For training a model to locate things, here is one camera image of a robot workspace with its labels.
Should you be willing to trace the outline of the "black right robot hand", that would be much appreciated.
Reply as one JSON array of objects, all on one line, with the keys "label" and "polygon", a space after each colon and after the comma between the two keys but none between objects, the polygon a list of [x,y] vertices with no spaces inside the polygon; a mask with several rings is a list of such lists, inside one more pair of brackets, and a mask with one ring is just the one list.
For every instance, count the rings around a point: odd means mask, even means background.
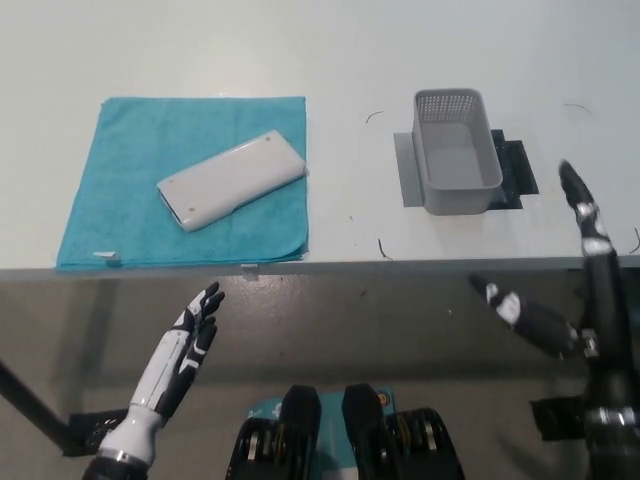
[{"label": "black right robot hand", "polygon": [[622,421],[639,414],[639,373],[633,360],[631,328],[622,271],[601,211],[589,188],[566,160],[559,165],[566,201],[580,234],[586,283],[585,313],[575,326],[562,315],[480,275],[474,290],[516,335],[556,359],[582,357],[589,380],[585,408]]}]

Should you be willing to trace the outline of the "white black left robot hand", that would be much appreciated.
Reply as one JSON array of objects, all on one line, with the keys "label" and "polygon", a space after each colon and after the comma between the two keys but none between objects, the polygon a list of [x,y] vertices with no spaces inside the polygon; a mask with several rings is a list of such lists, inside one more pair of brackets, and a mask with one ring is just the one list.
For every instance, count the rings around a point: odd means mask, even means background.
[{"label": "white black left robot hand", "polygon": [[130,401],[167,422],[193,384],[217,333],[215,313],[225,294],[217,282],[180,313],[152,354]]}]

